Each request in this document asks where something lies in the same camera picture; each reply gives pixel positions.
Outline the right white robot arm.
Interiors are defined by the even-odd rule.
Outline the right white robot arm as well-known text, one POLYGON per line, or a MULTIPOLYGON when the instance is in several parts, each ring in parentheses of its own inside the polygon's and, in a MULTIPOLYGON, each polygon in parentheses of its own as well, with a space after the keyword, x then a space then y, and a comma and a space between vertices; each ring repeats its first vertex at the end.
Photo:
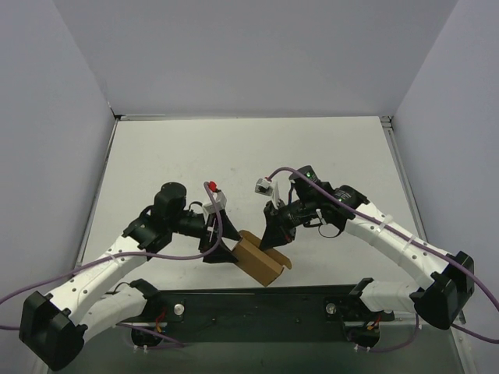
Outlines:
POLYGON ((288 180, 287 202, 280 199, 277 182, 268 177, 257 180, 255 191, 270 197, 264 207, 266 227, 260 250, 293 242, 299 226, 332 225, 339 234, 374 247, 411 277, 408 283, 366 281, 359 289, 362 306, 371 312, 414 312, 438 329, 451 327, 475 289, 471 256, 433 247, 353 187, 334 188, 320 180, 309 165, 288 180))

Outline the brown cardboard box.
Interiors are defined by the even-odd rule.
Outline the brown cardboard box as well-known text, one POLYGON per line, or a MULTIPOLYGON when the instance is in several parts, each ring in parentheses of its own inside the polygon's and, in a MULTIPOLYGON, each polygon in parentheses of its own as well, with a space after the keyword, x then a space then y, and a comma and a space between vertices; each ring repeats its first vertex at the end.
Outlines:
POLYGON ((241 230, 239 235, 241 238, 232 250, 237 259, 235 265, 260 285, 267 287, 284 269, 292 269, 291 260, 277 249, 260 250, 260 238, 250 231, 241 230))

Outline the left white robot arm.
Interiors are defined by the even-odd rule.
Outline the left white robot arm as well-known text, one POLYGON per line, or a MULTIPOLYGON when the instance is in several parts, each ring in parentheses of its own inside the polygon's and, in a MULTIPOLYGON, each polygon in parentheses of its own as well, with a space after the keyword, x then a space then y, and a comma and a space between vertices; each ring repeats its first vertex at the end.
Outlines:
POLYGON ((95 261, 46 294, 35 291, 23 303, 19 338, 53 371, 64 369, 86 342, 124 319, 151 320, 160 310, 150 285, 132 287, 112 296, 108 290, 124 276, 158 258, 175 234, 200 240, 199 257, 212 256, 222 239, 239 235, 225 213, 227 199, 214 182, 203 187, 208 201, 202 213, 186 209, 186 187, 164 184, 146 207, 95 261))

